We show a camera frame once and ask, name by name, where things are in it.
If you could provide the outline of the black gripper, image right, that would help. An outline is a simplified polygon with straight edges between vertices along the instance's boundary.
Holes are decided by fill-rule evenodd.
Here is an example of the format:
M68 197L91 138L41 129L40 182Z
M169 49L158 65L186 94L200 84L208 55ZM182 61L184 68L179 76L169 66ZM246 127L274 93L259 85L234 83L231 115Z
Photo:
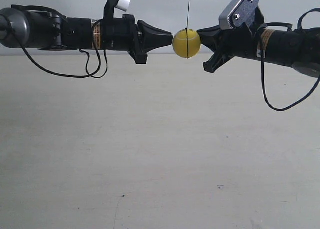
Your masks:
M265 24L260 8L249 18L249 22L231 30L222 30L219 25L198 29L201 44L212 51L212 56L203 63L204 71L215 73L220 67L228 63L235 56L246 59L260 59L260 35ZM226 37L224 51L223 38Z

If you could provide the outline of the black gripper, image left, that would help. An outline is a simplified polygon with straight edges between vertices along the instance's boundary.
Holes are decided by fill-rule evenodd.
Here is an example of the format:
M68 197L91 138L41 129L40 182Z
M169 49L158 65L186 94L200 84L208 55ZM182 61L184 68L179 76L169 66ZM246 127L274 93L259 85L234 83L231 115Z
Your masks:
M135 16L123 14L103 23L92 20L92 49L128 52L137 65L146 65L150 51L172 45L174 36Z

